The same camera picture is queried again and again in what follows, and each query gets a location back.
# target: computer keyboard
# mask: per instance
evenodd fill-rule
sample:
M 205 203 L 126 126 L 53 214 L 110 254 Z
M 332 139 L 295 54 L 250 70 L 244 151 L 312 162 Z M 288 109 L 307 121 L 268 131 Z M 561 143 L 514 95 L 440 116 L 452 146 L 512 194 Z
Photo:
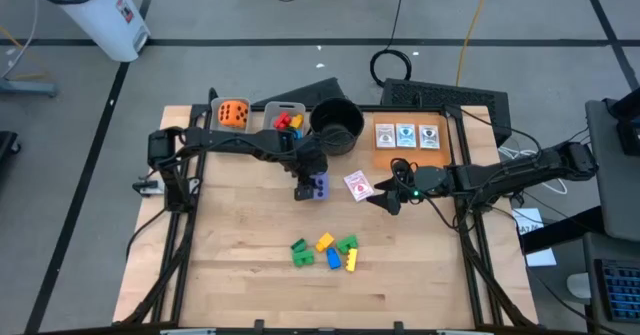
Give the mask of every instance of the computer keyboard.
M 595 267 L 609 320 L 640 323 L 640 262 L 597 259 Z

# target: dice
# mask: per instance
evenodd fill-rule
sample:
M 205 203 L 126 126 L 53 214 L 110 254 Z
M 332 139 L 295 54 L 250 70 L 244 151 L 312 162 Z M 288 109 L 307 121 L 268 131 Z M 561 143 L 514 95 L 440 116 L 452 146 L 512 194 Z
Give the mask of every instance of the dice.
M 218 109 L 218 120 L 223 126 L 244 129 L 247 126 L 248 117 L 249 107 L 242 101 L 225 101 Z

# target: wooden tabletop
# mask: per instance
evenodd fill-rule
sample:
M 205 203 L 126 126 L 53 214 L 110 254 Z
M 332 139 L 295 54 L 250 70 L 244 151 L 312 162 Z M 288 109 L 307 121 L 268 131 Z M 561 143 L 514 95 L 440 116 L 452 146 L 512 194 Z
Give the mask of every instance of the wooden tabletop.
M 485 107 L 465 109 L 489 119 Z M 166 107 L 161 128 L 186 127 L 189 112 L 189 106 Z M 262 114 L 253 115 L 259 130 Z M 270 328 L 391 328 L 394 321 L 410 329 L 473 328 L 458 234 L 426 202 L 403 205 L 400 215 L 391 216 L 367 202 L 356 203 L 345 186 L 343 177 L 357 170 L 371 184 L 390 177 L 372 166 L 372 116 L 365 113 L 365 129 L 353 151 L 329 158 L 328 201 L 295 202 L 296 181 L 278 164 L 208 153 L 181 326 L 252 327 L 255 319 L 264 319 Z M 469 116 L 464 123 L 473 163 L 497 162 L 491 128 Z M 435 203 L 450 221 L 453 200 Z M 505 200 L 496 206 L 511 210 Z M 137 226 L 162 207 L 162 196 L 143 199 Z M 537 321 L 513 220 L 494 211 L 484 221 L 496 279 Z M 134 243 L 114 320 L 129 315 L 157 279 L 168 224 L 167 215 Z M 324 253 L 316 252 L 313 266 L 292 264 L 291 244 L 305 238 L 313 246 L 325 232 L 336 239 L 356 234 L 360 247 L 354 273 L 329 270 Z M 477 278 L 489 323 L 486 289 Z M 169 316 L 173 290 L 172 281 L 163 319 Z

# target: green block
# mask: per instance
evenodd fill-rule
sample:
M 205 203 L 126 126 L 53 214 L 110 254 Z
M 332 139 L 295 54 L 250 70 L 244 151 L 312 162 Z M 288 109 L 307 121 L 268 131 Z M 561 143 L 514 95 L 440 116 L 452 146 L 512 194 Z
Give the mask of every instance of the green block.
M 297 253 L 293 253 L 293 263 L 297 267 L 313 264 L 313 251 L 305 250 Z
M 307 249 L 307 241 L 305 239 L 300 239 L 296 241 L 293 245 L 291 245 L 291 250 L 293 252 L 301 252 Z
M 338 241 L 336 243 L 336 247 L 342 254 L 346 255 L 349 253 L 349 249 L 358 248 L 358 239 L 356 239 L 355 235 L 349 235 L 346 238 Z

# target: white paper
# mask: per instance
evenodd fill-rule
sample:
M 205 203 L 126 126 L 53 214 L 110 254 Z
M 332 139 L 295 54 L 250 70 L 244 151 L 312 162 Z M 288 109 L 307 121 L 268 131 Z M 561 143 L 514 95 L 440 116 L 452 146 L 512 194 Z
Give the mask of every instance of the white paper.
M 521 216 L 518 213 L 521 213 L 522 215 L 528 218 L 531 218 L 532 220 L 535 220 L 535 221 L 542 221 L 542 218 L 540 217 L 540 212 L 536 208 L 513 209 L 513 217 L 516 219 L 516 222 L 518 223 L 518 232 L 520 232 L 520 235 L 524 235 L 529 231 L 533 231 L 533 230 L 544 227 L 544 224 L 531 221 Z M 553 250 L 551 249 L 541 250 L 541 251 L 537 251 L 527 255 L 527 263 L 529 264 L 530 267 L 557 265 L 556 257 L 553 256 Z

